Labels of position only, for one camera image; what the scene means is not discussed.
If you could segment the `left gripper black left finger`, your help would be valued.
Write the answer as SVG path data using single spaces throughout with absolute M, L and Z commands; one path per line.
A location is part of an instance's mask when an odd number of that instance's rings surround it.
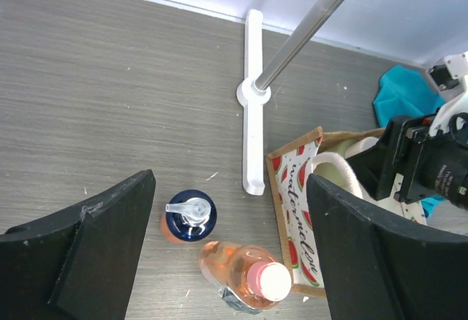
M 156 179 L 113 187 L 1 234 L 2 319 L 124 319 Z

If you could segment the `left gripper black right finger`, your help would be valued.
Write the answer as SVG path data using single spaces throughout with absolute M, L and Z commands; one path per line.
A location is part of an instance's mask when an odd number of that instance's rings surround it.
M 466 319 L 467 236 L 311 174 L 306 195 L 332 319 Z

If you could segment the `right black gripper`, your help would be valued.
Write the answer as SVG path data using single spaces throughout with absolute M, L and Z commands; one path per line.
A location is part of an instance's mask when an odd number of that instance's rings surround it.
M 467 116 L 452 116 L 447 133 L 430 137 L 434 118 L 393 117 L 374 146 L 347 159 L 373 199 L 411 204 L 437 194 L 467 209 Z

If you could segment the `green bottle cream cap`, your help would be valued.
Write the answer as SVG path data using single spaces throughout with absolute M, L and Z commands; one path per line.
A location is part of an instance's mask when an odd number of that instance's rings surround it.
M 365 137 L 362 140 L 348 139 L 341 141 L 338 145 L 334 145 L 333 147 L 326 149 L 325 152 L 337 153 L 347 159 L 371 148 L 378 140 L 379 139 L 377 137 Z M 343 181 L 341 172 L 332 164 L 319 164 L 314 170 L 314 173 L 321 175 L 327 180 L 338 185 Z

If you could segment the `blue pump bottle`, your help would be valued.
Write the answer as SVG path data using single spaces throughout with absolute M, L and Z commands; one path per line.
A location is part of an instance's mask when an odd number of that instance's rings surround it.
M 212 233 L 217 222 L 214 201 L 205 192 L 189 189 L 177 193 L 164 207 L 160 229 L 172 243 L 194 243 Z

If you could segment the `pink cap clear bottle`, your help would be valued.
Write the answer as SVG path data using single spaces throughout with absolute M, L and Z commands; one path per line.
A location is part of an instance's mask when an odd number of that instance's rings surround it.
M 199 256 L 200 271 L 233 310 L 257 315 L 290 293 L 290 271 L 256 245 L 226 241 L 206 243 Z

